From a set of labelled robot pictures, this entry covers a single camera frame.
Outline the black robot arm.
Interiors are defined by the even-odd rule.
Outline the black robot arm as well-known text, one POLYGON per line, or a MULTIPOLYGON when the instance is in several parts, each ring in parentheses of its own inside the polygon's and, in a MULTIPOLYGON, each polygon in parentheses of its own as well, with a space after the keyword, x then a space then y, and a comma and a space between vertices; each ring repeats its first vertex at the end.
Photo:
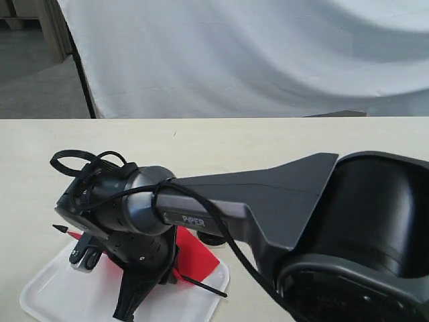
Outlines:
POLYGON ((114 317, 172 281, 180 227, 218 236, 297 321, 428 320, 428 163, 318 153, 265 170, 176 178, 62 150, 56 212, 83 232, 70 263, 123 270, 114 317))

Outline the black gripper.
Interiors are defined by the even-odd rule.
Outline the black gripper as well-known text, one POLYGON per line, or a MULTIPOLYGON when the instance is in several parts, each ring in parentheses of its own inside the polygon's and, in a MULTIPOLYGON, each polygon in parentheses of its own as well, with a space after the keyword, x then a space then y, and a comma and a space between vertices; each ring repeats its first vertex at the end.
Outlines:
POLYGON ((176 284, 179 247, 177 229, 161 235, 116 231, 107 239, 97 238, 101 249, 123 270, 113 317, 132 319, 134 312, 157 285, 176 284))

